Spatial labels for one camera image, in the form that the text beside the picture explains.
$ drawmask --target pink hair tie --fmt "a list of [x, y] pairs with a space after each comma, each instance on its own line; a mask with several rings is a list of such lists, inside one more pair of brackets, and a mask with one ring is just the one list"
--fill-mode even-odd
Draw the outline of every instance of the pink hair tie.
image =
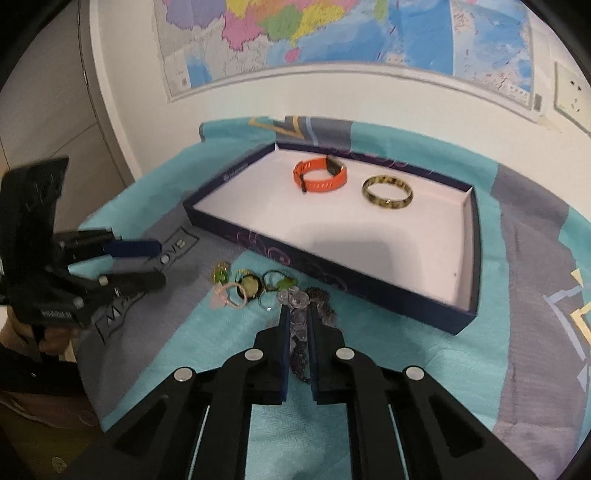
[[[234, 303], [228, 297], [228, 289], [232, 287], [236, 287], [242, 293], [242, 304]], [[213, 295], [211, 300], [209, 301], [209, 307], [213, 310], [217, 310], [222, 307], [225, 307], [226, 305], [229, 305], [234, 309], [241, 309], [244, 308], [247, 303], [248, 299], [246, 298], [246, 291], [244, 290], [244, 287], [239, 283], [232, 282], [226, 283], [225, 285], [222, 285], [221, 283], [216, 283], [213, 287]]]

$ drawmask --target purple map region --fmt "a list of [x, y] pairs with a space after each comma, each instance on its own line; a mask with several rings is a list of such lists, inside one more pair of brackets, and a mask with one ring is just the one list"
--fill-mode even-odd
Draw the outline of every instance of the purple map region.
[[182, 30], [206, 28], [226, 11], [225, 0], [165, 0], [166, 21]]

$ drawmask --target white wall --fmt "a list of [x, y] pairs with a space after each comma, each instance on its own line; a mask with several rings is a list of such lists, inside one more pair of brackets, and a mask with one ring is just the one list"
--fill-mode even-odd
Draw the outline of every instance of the white wall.
[[540, 183], [591, 219], [591, 138], [551, 108], [554, 60], [573, 70], [576, 65], [535, 19], [534, 88], [550, 101], [539, 124], [456, 90], [362, 72], [294, 73], [170, 102], [153, 0], [88, 1], [101, 92], [136, 177], [198, 142], [204, 121], [328, 116], [404, 128], [476, 151]]

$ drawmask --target shallow box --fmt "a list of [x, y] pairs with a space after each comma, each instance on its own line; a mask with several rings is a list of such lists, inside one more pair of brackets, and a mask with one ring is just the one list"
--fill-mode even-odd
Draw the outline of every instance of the shallow box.
[[[344, 163], [348, 182], [303, 194], [293, 169], [319, 154]], [[364, 181], [380, 174], [411, 185], [410, 205], [384, 209], [362, 196]], [[372, 191], [405, 196], [386, 185]], [[184, 207], [199, 228], [454, 335], [476, 316], [478, 206], [474, 188], [453, 178], [388, 158], [273, 143], [238, 158]]]

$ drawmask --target silver screw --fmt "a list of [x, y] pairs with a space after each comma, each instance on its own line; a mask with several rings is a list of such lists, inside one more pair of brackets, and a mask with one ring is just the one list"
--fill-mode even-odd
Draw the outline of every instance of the silver screw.
[[193, 371], [187, 367], [181, 367], [174, 372], [174, 379], [177, 382], [186, 382], [187, 380], [191, 380], [193, 376]]
[[336, 351], [336, 356], [341, 360], [352, 360], [355, 356], [355, 352], [351, 350], [351, 348], [343, 347]]
[[411, 380], [418, 381], [425, 378], [425, 370], [420, 367], [408, 367], [405, 373]]
[[251, 348], [250, 350], [247, 350], [244, 353], [244, 357], [247, 360], [250, 360], [251, 362], [256, 362], [257, 360], [260, 360], [262, 356], [262, 350], [259, 350], [258, 348]]

